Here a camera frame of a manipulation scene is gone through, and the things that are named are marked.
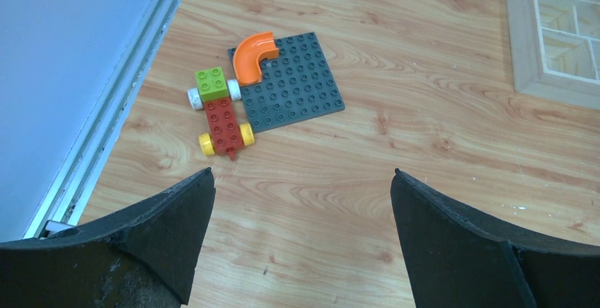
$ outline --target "red lego base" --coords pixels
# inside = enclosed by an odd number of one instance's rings
[[[207,101],[204,108],[214,151],[217,154],[229,155],[233,161],[236,158],[236,150],[243,149],[244,144],[231,100],[228,97]]]

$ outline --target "lego baseplate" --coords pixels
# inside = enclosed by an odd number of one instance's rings
[[[260,63],[262,82],[241,87],[254,133],[345,109],[315,33],[275,40],[277,59]],[[228,50],[233,59],[234,48]]]

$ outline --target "lego brick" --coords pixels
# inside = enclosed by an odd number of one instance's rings
[[[275,40],[279,57],[260,63],[262,82],[241,87],[254,133],[345,109],[315,33]],[[229,49],[233,58],[235,49]]]
[[[244,143],[231,100],[225,97],[207,101],[204,110],[215,152],[234,159],[236,151],[244,148]]]
[[[203,103],[229,97],[221,67],[196,72],[196,82]]]

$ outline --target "wooden table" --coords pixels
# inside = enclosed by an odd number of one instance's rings
[[[202,155],[194,72],[315,31],[341,113]],[[183,0],[81,222],[211,166],[191,307],[414,307],[394,168],[529,229],[600,244],[600,112],[515,94],[505,0]],[[241,104],[238,119],[245,122]]]

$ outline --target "building block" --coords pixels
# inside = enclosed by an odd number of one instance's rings
[[[242,86],[254,133],[345,109],[315,33],[275,40],[279,57],[260,63],[262,82]],[[229,49],[233,59],[236,49]]]
[[[228,96],[204,103],[210,136],[200,136],[200,147],[206,155],[227,154],[233,161],[236,151],[244,148],[247,133],[242,135]]]
[[[275,46],[273,32],[247,37],[233,55],[233,70],[240,86],[261,82],[263,73],[260,71],[260,62],[278,56],[279,50]]]
[[[196,82],[203,103],[229,97],[221,67],[196,72]]]

